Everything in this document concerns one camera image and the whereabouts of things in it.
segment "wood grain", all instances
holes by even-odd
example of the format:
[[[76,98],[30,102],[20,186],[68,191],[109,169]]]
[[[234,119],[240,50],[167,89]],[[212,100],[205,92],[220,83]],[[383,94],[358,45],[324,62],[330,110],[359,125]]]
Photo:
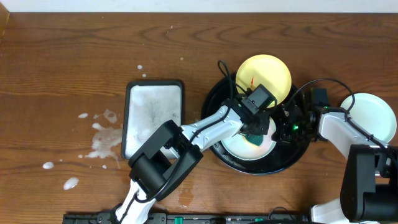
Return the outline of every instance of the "wood grain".
[[[217,60],[237,70],[256,54],[283,60],[297,86],[334,77],[398,111],[395,14],[11,14],[0,48],[0,222],[60,223],[64,213],[122,202],[127,162],[118,169],[112,158],[78,158],[91,151],[94,122],[112,126],[93,115],[115,111],[112,127],[118,128],[126,85],[145,73],[147,79],[184,81],[186,123],[192,123],[222,77]],[[334,105],[348,95],[333,83],[318,85],[329,88]],[[89,117],[78,119],[82,113]],[[44,170],[47,161],[55,167]],[[344,170],[343,156],[323,142],[269,176],[236,172],[207,151],[155,206],[184,213],[267,213],[276,206],[306,211],[339,197]],[[73,176],[79,184],[64,191]]]
[[[6,30],[9,15],[8,10],[0,2],[0,44]]]

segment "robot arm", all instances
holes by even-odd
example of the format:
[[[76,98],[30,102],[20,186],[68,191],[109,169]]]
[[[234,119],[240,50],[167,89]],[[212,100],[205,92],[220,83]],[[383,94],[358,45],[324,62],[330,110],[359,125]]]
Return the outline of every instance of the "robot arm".
[[[193,134],[222,118],[228,110],[227,106],[221,106],[214,115],[194,124],[178,127],[173,121],[164,123],[129,160],[132,168],[131,189],[123,205],[116,211],[117,220],[122,224],[144,223],[154,202],[162,200],[176,189],[203,157],[201,152],[212,144],[230,138],[239,131],[267,134],[269,114],[264,111],[261,113],[260,109],[272,102],[269,99],[272,95],[264,89],[260,85],[248,97],[241,101],[234,100],[226,118],[203,130],[192,139],[191,145],[189,140]],[[389,166],[386,154],[375,152],[379,146],[362,134],[366,132],[362,130],[361,133],[346,122],[343,108],[315,108],[316,112],[312,114],[314,118],[306,123],[316,132],[316,137],[329,140],[348,159],[340,199],[344,216],[351,222],[398,220],[397,172]],[[159,150],[162,146],[172,148],[180,156],[184,155],[179,158],[181,165],[173,176],[170,175],[176,162],[171,164],[165,158]],[[390,184],[376,186],[375,172],[391,178]],[[132,199],[134,194],[139,199],[155,195],[169,178],[170,183],[151,201],[139,203]]]
[[[372,142],[367,137],[371,135],[353,120],[351,122],[361,131],[350,125],[343,108],[318,108],[317,114],[317,136],[330,141],[345,156],[347,164],[340,199],[314,206],[311,210],[313,221],[398,221],[397,168],[391,164],[386,150]],[[376,141],[396,154],[395,147]],[[389,184],[377,185],[375,175],[390,178]]]
[[[226,116],[228,107],[222,105],[215,114],[194,124],[178,127],[170,120],[161,125],[129,159],[131,187],[124,203],[116,210],[116,219],[122,224],[144,223],[155,201],[161,201],[176,189],[203,157],[201,152],[214,143],[233,137],[239,131],[267,134],[269,113],[263,109],[273,101],[275,97],[259,85],[249,96],[239,101],[235,99]],[[192,139],[198,130],[214,122],[217,123]],[[178,162],[171,164],[161,153],[163,146],[177,153],[180,162],[177,170]],[[134,200],[134,194],[140,200],[156,197],[139,203]]]

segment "black plate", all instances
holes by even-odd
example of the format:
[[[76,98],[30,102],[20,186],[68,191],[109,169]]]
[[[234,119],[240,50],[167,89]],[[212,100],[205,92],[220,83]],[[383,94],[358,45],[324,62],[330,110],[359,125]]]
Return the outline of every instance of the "black plate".
[[[292,85],[290,93],[282,104],[286,103],[296,90],[297,88]],[[298,106],[304,112],[302,97],[301,94],[296,95],[293,105]],[[201,118],[204,119],[217,112],[220,104],[227,98],[229,98],[229,85],[228,80],[224,78],[210,90],[203,104]],[[279,114],[271,116],[275,121],[277,126],[276,132],[278,133],[282,126],[282,120],[278,115],[283,113],[280,106],[276,113]],[[310,140],[307,138],[294,142],[291,141],[290,144],[283,144],[282,141],[277,141],[275,148],[268,155],[254,161],[244,161],[234,157],[224,148],[221,142],[214,144],[210,149],[219,159],[233,169],[247,174],[264,175],[280,172],[295,164],[307,150],[309,144]]]

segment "green object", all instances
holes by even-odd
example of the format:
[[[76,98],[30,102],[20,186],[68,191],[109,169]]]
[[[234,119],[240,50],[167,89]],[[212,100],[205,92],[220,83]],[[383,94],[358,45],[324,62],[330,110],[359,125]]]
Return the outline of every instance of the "green object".
[[[175,217],[174,218],[174,224],[182,224],[182,220],[183,220],[182,217]]]
[[[244,137],[246,138],[246,140],[248,140],[248,142],[250,142],[251,144],[255,144],[256,146],[260,146],[262,141],[264,140],[264,136],[263,135],[255,135],[255,134],[245,134]]]

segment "black cable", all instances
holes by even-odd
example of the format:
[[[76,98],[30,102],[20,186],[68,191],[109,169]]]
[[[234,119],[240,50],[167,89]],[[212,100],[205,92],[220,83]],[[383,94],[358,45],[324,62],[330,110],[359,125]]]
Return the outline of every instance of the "black cable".
[[[280,208],[284,209],[286,212],[289,212],[285,207],[282,207],[282,206],[275,207],[275,208],[273,208],[273,209],[269,212],[269,214],[268,214],[268,220],[271,220],[272,213],[273,213],[276,209],[280,209]],[[291,218],[292,220],[295,220],[291,214],[289,214],[289,216],[290,216],[290,218]]]
[[[228,67],[226,66],[226,64],[225,64],[224,61],[221,61],[221,60],[218,61],[218,68],[220,69],[220,71],[222,72],[222,74],[223,74],[224,76],[228,77],[228,80],[229,80],[229,105],[228,105],[228,109],[226,110],[226,113],[225,113],[224,116],[222,116],[220,119],[218,119],[218,120],[216,120],[216,121],[214,121],[214,122],[212,122],[212,123],[210,123],[210,124],[207,124],[206,126],[204,126],[204,127],[200,128],[200,129],[198,129],[197,131],[195,131],[195,133],[193,133],[191,139],[190,139],[189,142],[188,142],[187,148],[185,149],[185,151],[184,151],[184,153],[182,154],[182,156],[180,157],[180,159],[177,161],[177,164],[175,165],[174,170],[172,171],[172,173],[170,174],[170,176],[169,176],[169,178],[166,180],[166,182],[163,184],[163,186],[162,186],[154,195],[152,195],[150,198],[147,198],[147,199],[145,199],[145,200],[140,200],[140,199],[138,199],[138,196],[135,194],[133,199],[136,200],[137,202],[139,202],[139,203],[147,203],[147,202],[150,202],[151,200],[155,199],[160,193],[162,193],[162,191],[167,187],[167,185],[168,185],[168,184],[170,183],[170,181],[174,178],[175,174],[177,173],[178,169],[180,168],[181,163],[182,163],[182,161],[183,161],[183,158],[185,157],[185,155],[187,154],[187,152],[190,150],[190,148],[191,148],[191,143],[192,143],[192,141],[196,138],[196,136],[197,136],[199,133],[201,133],[203,130],[205,130],[205,129],[211,127],[211,126],[213,126],[213,125],[216,124],[216,123],[221,122],[222,120],[224,120],[224,119],[227,117],[227,115],[228,115],[228,113],[229,113],[229,111],[230,111],[230,109],[231,109],[231,107],[232,107],[232,104],[233,104],[233,81],[232,81],[232,78],[231,78],[231,74],[229,73]]]
[[[123,213],[123,215],[122,215],[122,218],[121,218],[120,221],[119,221],[120,224],[123,222],[124,218],[127,216],[127,213],[129,212],[130,206],[131,206],[132,203],[134,202],[134,199],[135,199],[136,195],[137,195],[137,192],[134,194],[134,196],[132,196],[132,199],[130,200],[129,204],[127,205],[126,211],[124,211],[124,213]]]
[[[395,157],[394,157],[394,155],[392,154],[392,152],[391,152],[390,150],[388,150],[385,146],[383,146],[383,144],[381,144],[379,141],[375,140],[375,139],[373,138],[373,134],[368,134],[368,133],[366,133],[365,131],[363,131],[361,128],[359,128],[357,125],[355,125],[355,124],[352,122],[351,117],[348,117],[349,111],[353,108],[353,106],[354,106],[354,104],[355,104],[355,96],[354,96],[353,91],[352,91],[345,83],[343,83],[343,82],[341,82],[341,81],[339,81],[339,80],[337,80],[337,79],[334,79],[334,78],[319,78],[319,79],[316,79],[316,80],[312,80],[312,81],[310,81],[310,82],[304,84],[303,86],[301,86],[301,87],[292,95],[292,97],[290,98],[290,100],[284,105],[284,109],[286,109],[286,108],[288,107],[288,105],[292,102],[292,100],[294,99],[294,97],[295,97],[304,87],[306,87],[307,85],[309,85],[309,84],[311,84],[311,83],[318,82],[318,81],[325,81],[325,80],[337,82],[337,83],[339,83],[340,85],[344,86],[344,87],[349,91],[351,97],[353,98],[353,101],[351,102],[351,105],[348,107],[348,109],[345,111],[345,113],[344,113],[344,119],[345,119],[345,120],[348,122],[348,124],[351,125],[355,130],[357,130],[357,131],[360,132],[363,136],[365,136],[365,137],[368,139],[368,141],[372,141],[374,144],[378,145],[378,146],[380,147],[380,151],[385,152],[385,153],[388,155],[388,157],[391,159],[391,162],[394,164],[394,166],[396,167],[396,169],[398,169],[398,162],[397,162],[397,160],[395,159]]]
[[[223,69],[221,68],[220,62],[223,63],[224,68],[226,68],[226,64],[225,64],[225,62],[219,60],[217,65],[218,65],[218,68],[219,68],[219,70],[221,71],[221,73],[224,75],[224,77],[225,77],[225,78],[228,78],[228,75],[227,75],[227,74],[223,71]],[[247,91],[244,90],[244,88],[242,88],[240,85],[238,85],[238,84],[236,83],[236,81],[233,81],[233,85],[235,85],[236,87],[240,88],[240,89],[243,91],[243,93],[244,93],[245,95],[248,94]]]

